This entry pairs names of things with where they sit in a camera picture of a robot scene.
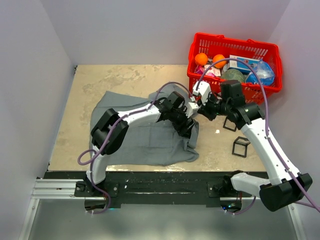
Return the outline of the grey button-up shirt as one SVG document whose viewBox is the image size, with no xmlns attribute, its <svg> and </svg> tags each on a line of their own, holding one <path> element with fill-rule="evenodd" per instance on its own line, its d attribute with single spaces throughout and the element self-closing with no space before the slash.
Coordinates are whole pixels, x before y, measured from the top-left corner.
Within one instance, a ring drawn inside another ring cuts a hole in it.
<svg viewBox="0 0 320 240">
<path fill-rule="evenodd" d="M 153 92 L 148 98 L 106 91 L 92 111 L 90 127 L 93 128 L 108 109 L 122 112 L 141 108 L 154 98 L 168 97 L 174 91 L 188 99 L 188 93 L 176 84 L 169 84 L 160 94 Z M 193 126 L 190 138 L 179 136 L 169 120 L 129 127 L 119 150 L 97 159 L 107 165 L 169 166 L 179 162 L 193 162 L 199 157 L 196 151 L 198 135 L 199 123 Z"/>
</svg>

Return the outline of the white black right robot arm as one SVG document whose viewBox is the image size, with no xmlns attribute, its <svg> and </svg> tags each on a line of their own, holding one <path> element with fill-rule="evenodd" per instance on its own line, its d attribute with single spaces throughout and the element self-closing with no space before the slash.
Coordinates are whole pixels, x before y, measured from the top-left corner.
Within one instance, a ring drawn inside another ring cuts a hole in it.
<svg viewBox="0 0 320 240">
<path fill-rule="evenodd" d="M 220 89 L 221 98 L 217 98 L 209 83 L 198 81 L 194 85 L 192 92 L 200 97 L 198 113 L 210 121 L 220 115 L 235 123 L 252 144 L 268 175 L 265 179 L 241 170 L 231 172 L 223 178 L 223 193 L 230 197 L 238 192 L 248 193 L 260 198 L 271 212 L 301 200 L 313 183 L 311 176 L 302 174 L 289 160 L 266 126 L 264 112 L 255 102 L 246 103 L 239 81 L 224 81 Z"/>
</svg>

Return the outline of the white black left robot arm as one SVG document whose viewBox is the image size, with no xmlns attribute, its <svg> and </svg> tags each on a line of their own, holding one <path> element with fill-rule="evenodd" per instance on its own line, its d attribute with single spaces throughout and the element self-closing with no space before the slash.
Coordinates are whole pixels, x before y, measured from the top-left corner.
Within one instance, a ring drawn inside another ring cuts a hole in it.
<svg viewBox="0 0 320 240">
<path fill-rule="evenodd" d="M 193 115 L 199 110 L 194 97 L 190 101 L 178 92 L 172 92 L 168 97 L 155 99 L 152 102 L 133 110 L 115 111 L 110 108 L 91 130 L 91 143 L 94 155 L 91 158 L 89 170 L 86 172 L 86 191 L 92 196 L 105 193 L 107 162 L 103 156 L 112 155 L 122 145 L 129 128 L 140 127 L 161 121 L 170 121 L 180 137 L 190 138 L 192 128 L 196 124 Z"/>
</svg>

